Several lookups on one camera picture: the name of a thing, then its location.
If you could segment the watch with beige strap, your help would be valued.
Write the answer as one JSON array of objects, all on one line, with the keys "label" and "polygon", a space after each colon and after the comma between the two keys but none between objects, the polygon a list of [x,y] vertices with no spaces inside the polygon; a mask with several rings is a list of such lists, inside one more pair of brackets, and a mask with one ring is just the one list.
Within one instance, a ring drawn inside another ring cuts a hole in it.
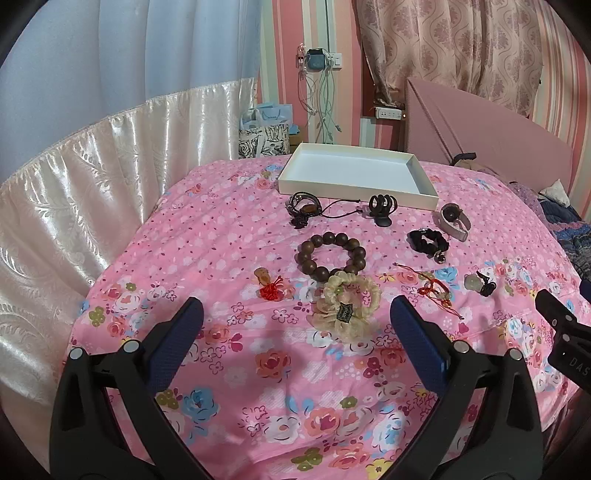
[{"label": "watch with beige strap", "polygon": [[466,242],[472,223],[464,210],[456,203],[447,203],[438,212],[441,230],[460,242]]}]

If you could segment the black scrunchie with charm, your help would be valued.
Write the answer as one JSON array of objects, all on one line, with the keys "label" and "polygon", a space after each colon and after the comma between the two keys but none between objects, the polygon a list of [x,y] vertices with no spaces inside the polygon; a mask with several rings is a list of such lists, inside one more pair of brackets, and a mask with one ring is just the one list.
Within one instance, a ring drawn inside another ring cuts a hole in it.
[{"label": "black scrunchie with charm", "polygon": [[430,228],[413,230],[408,233],[407,238],[414,251],[426,255],[438,264],[446,262],[450,245],[440,231]]}]

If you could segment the black spiral hair clip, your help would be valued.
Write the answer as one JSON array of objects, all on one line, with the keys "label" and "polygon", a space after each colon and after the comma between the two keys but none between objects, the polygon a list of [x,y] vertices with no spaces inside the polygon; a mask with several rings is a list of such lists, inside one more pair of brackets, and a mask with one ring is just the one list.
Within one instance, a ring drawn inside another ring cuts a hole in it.
[{"label": "black spiral hair clip", "polygon": [[390,216],[398,209],[398,200],[389,194],[377,194],[370,198],[369,212],[377,226],[388,228],[392,224]]}]

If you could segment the amber pendant red tassel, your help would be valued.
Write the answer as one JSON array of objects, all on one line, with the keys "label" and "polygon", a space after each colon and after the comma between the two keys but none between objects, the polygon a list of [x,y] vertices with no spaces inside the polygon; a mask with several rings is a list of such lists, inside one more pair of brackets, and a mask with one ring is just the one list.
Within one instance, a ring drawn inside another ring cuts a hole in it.
[{"label": "amber pendant red tassel", "polygon": [[271,302],[279,302],[283,299],[283,277],[277,276],[276,279],[271,278],[269,270],[259,267],[254,270],[254,275],[259,281],[259,294],[263,300]]}]

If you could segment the purple dotted pillow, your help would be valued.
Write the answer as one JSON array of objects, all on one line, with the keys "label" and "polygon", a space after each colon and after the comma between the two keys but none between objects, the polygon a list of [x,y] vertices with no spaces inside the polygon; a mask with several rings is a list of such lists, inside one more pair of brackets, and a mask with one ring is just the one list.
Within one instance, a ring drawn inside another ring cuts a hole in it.
[{"label": "purple dotted pillow", "polygon": [[548,201],[546,197],[516,181],[510,182],[508,187],[534,212],[542,223],[545,225],[549,224],[543,209],[543,203]]}]

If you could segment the brown black bag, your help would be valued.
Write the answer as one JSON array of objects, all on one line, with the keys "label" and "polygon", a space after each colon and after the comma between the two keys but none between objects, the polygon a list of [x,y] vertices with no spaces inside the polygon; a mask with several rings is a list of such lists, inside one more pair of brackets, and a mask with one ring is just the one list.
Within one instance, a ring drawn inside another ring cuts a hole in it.
[{"label": "brown black bag", "polygon": [[453,157],[451,166],[478,172],[494,173],[491,167],[478,162],[477,158],[478,156],[475,152],[460,153]]}]

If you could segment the beige lace scrunchie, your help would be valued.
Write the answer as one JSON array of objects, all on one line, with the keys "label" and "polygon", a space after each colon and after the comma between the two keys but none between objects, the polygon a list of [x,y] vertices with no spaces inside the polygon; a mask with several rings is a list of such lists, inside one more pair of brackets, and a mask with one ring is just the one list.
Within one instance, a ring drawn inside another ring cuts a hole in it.
[{"label": "beige lace scrunchie", "polygon": [[339,271],[329,277],[312,304],[308,322],[346,343],[369,338],[381,303],[381,289],[369,276]]}]

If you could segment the pink floral bedspread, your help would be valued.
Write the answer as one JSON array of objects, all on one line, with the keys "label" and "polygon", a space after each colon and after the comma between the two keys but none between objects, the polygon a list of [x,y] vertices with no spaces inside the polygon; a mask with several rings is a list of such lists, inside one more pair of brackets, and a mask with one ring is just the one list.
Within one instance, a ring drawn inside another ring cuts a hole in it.
[{"label": "pink floral bedspread", "polygon": [[502,181],[425,166],[441,204],[472,228],[443,262],[408,234],[434,225],[401,208],[390,227],[332,207],[296,229],[277,190],[283,158],[217,161],[165,192],[91,288],[69,343],[91,354],[142,339],[190,297],[204,327],[157,403],[217,479],[377,479],[436,403],[390,322],[405,296],[454,341],[523,354],[541,422],[575,385],[548,363],[548,290],[581,322],[590,305],[548,228]]}]

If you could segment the cream satin curtain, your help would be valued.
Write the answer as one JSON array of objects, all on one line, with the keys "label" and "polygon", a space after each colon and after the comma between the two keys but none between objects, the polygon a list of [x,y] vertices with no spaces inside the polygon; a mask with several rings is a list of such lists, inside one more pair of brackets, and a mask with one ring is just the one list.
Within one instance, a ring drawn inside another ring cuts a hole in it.
[{"label": "cream satin curtain", "polygon": [[164,191],[238,155],[245,78],[161,95],[54,144],[1,187],[1,400],[48,406],[90,286]]}]

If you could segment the pink headboard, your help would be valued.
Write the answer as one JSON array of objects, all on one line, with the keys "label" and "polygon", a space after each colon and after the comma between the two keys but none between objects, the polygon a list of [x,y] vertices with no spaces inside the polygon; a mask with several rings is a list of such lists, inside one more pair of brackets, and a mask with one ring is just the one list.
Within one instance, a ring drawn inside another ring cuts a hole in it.
[{"label": "pink headboard", "polygon": [[536,191],[559,180],[571,186],[573,150],[554,134],[505,107],[419,78],[406,85],[406,149],[422,161],[450,165],[464,154],[506,180]]}]

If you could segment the white shallow tray box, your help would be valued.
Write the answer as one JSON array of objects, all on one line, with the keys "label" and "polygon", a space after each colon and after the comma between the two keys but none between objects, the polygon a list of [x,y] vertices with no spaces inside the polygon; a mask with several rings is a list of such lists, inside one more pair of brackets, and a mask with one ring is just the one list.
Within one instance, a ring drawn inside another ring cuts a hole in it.
[{"label": "white shallow tray box", "polygon": [[392,195],[401,207],[434,211],[439,195],[411,153],[346,145],[303,143],[277,178],[280,194],[369,201]]}]

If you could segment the white power strip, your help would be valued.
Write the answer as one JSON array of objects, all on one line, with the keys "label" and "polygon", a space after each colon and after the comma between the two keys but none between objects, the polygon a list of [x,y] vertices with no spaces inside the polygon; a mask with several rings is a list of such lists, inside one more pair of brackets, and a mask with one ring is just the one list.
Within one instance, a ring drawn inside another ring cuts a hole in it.
[{"label": "white power strip", "polygon": [[375,115],[377,119],[381,120],[402,121],[406,118],[406,114],[402,109],[393,107],[377,106]]}]

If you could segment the pink patterned curtain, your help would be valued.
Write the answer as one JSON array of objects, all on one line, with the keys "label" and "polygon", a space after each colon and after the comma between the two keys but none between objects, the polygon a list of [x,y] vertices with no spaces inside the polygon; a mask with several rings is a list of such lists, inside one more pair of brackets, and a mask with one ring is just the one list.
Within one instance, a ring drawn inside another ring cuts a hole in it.
[{"label": "pink patterned curtain", "polygon": [[537,7],[504,0],[356,2],[376,103],[405,107],[413,77],[529,116],[543,67]]}]

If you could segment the black white floral tote bag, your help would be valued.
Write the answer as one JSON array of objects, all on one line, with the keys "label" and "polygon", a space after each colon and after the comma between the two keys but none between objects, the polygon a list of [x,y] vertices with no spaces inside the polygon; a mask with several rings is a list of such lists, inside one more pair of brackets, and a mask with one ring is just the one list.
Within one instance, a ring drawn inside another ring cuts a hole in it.
[{"label": "black white floral tote bag", "polygon": [[288,125],[270,125],[253,130],[240,130],[238,156],[242,159],[281,156],[290,153]]}]

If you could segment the light blue paper bag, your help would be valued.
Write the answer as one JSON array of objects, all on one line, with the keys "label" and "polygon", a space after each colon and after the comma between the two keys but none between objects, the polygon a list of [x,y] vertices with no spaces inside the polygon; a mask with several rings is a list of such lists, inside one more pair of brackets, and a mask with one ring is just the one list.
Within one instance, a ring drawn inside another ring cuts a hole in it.
[{"label": "light blue paper bag", "polygon": [[256,130],[257,128],[276,125],[290,127],[294,122],[293,105],[263,103],[245,111],[240,117],[239,128]]}]

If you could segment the white wall socket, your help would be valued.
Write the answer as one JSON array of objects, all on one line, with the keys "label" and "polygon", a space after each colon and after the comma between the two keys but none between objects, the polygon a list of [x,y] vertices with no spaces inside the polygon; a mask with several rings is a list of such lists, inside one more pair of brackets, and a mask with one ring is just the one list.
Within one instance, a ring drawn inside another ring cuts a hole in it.
[{"label": "white wall socket", "polygon": [[329,67],[332,70],[342,69],[342,53],[330,52],[327,54]]}]

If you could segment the blue device on wall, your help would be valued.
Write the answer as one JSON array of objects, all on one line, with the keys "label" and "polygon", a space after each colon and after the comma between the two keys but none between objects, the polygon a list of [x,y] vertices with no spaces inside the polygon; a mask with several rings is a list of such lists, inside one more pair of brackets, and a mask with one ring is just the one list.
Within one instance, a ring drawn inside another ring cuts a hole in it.
[{"label": "blue device on wall", "polygon": [[308,49],[304,57],[305,67],[311,72],[321,72],[327,67],[327,55],[322,48]]}]

